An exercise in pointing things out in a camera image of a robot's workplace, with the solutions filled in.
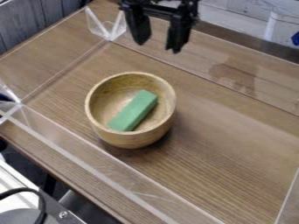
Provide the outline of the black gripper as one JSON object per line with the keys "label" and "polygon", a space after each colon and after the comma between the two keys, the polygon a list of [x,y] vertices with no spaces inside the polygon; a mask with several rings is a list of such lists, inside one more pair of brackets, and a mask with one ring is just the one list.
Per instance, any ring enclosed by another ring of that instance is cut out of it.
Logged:
{"label": "black gripper", "polygon": [[133,41],[141,46],[151,38],[149,17],[171,19],[165,49],[179,53],[188,43],[192,23],[199,20],[200,0],[179,0],[173,8],[159,3],[163,0],[119,0],[119,9],[125,14],[125,22]]}

